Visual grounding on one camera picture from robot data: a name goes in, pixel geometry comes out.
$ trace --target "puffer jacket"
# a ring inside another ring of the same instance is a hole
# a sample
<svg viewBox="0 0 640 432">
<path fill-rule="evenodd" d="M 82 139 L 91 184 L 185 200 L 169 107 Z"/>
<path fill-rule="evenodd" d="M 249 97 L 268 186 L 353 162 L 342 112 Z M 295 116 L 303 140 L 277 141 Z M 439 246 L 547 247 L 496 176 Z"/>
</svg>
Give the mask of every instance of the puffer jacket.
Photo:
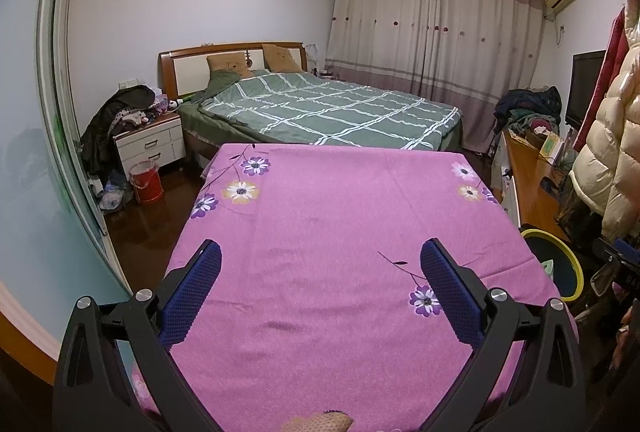
<svg viewBox="0 0 640 432">
<path fill-rule="evenodd" d="M 626 0 L 629 52 L 587 134 L 570 177 L 577 195 L 602 215 L 602 234 L 623 237 L 640 215 L 640 7 Z"/>
</svg>

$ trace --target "headboard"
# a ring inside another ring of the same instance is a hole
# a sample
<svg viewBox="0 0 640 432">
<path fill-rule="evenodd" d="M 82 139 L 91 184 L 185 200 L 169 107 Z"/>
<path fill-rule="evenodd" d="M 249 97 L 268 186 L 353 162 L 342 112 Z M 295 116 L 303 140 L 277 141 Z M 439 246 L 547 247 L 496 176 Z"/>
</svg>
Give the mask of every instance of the headboard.
<svg viewBox="0 0 640 432">
<path fill-rule="evenodd" d="M 286 47 L 289 49 L 293 59 L 306 72 L 306 52 L 300 42 L 248 42 L 244 44 L 204 45 L 160 53 L 162 90 L 169 99 L 178 99 L 207 88 L 209 84 L 207 56 L 219 52 L 243 51 L 246 57 L 246 64 L 251 70 L 265 68 L 262 44 Z"/>
</svg>

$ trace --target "brown pillow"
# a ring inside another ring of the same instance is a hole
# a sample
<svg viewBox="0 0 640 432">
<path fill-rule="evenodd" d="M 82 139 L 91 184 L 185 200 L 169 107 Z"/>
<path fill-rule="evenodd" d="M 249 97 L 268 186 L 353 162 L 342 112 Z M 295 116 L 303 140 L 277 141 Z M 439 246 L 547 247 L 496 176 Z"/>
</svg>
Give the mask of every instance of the brown pillow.
<svg viewBox="0 0 640 432">
<path fill-rule="evenodd" d="M 253 78 L 254 75 L 246 66 L 246 57 L 244 52 L 221 52 L 220 54 L 212 54 L 207 56 L 209 70 L 232 70 L 237 72 L 241 78 Z"/>
<path fill-rule="evenodd" d="M 303 72 L 286 47 L 262 44 L 262 55 L 271 72 Z"/>
</svg>

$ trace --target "wall outlet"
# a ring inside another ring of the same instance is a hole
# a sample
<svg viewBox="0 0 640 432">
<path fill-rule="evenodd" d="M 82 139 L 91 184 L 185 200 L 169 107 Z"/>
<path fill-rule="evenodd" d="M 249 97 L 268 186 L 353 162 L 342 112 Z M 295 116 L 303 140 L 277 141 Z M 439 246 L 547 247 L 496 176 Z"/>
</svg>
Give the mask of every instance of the wall outlet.
<svg viewBox="0 0 640 432">
<path fill-rule="evenodd" d="M 122 90 L 123 88 L 130 88 L 132 86 L 136 86 L 140 84 L 140 80 L 136 79 L 127 79 L 126 81 L 121 81 L 118 84 L 118 89 Z"/>
</svg>

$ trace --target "frosted glass panel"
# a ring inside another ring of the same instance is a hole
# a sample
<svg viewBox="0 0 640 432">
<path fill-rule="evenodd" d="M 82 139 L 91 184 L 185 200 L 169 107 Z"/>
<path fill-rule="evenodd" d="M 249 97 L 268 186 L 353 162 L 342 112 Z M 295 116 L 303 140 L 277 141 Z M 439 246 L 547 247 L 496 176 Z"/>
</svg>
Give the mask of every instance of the frosted glass panel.
<svg viewBox="0 0 640 432">
<path fill-rule="evenodd" d="M 128 296 L 55 173 L 36 79 L 37 13 L 38 0 L 0 0 L 0 280 L 62 340 L 78 297 L 108 303 Z"/>
</svg>

